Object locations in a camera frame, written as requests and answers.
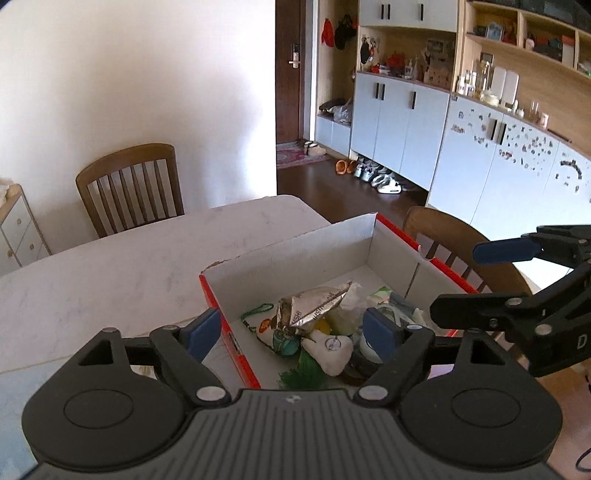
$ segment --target doormat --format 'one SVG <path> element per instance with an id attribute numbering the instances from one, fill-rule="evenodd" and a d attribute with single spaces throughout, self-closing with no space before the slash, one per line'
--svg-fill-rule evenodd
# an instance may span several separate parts
<path id="1" fill-rule="evenodd" d="M 328 154 L 309 157 L 304 153 L 300 143 L 277 145 L 277 170 L 281 168 L 297 167 L 330 159 Z"/>

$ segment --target sticker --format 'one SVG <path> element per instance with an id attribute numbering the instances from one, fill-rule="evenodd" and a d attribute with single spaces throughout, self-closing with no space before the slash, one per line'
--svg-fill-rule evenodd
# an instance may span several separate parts
<path id="1" fill-rule="evenodd" d="M 259 333 L 264 332 L 271 326 L 271 319 L 265 319 L 259 325 Z"/>

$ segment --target bottle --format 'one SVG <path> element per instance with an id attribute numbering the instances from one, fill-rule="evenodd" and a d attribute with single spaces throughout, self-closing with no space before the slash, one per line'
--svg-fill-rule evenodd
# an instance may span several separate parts
<path id="1" fill-rule="evenodd" d="M 460 95 L 464 95 L 466 93 L 466 82 L 464 80 L 464 75 L 458 75 L 457 77 L 456 92 Z"/>

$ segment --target drawer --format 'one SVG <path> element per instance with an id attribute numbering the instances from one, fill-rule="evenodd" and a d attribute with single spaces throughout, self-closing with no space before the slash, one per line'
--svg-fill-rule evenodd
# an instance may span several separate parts
<path id="1" fill-rule="evenodd" d="M 19 265 L 14 251 L 8 246 L 6 239 L 0 233 L 0 276 L 15 271 L 17 268 L 19 268 Z"/>
<path id="2" fill-rule="evenodd" d="M 17 250 L 17 258 L 24 267 L 37 260 L 39 250 L 41 249 L 41 237 L 35 228 L 33 222 L 29 223 L 25 235 L 22 237 L 22 242 Z"/>
<path id="3" fill-rule="evenodd" d="M 31 216 L 27 210 L 27 205 L 25 205 L 25 199 L 21 196 L 2 223 L 4 236 L 14 251 L 20 245 L 29 223 L 31 223 Z"/>
<path id="4" fill-rule="evenodd" d="M 45 245 L 41 244 L 41 248 L 39 249 L 39 255 L 37 255 L 37 259 L 40 260 L 42 258 L 49 257 L 49 252 Z"/>

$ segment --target orange slipper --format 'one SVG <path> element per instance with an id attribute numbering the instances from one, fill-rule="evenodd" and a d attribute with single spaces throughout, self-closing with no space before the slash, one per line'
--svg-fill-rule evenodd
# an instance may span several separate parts
<path id="1" fill-rule="evenodd" d="M 338 175 L 345 175 L 347 173 L 347 162 L 345 160 L 339 160 L 336 163 L 336 172 Z"/>
<path id="2" fill-rule="evenodd" d="M 357 160 L 350 161 L 349 165 L 347 166 L 347 173 L 353 173 L 356 168 L 357 168 Z"/>

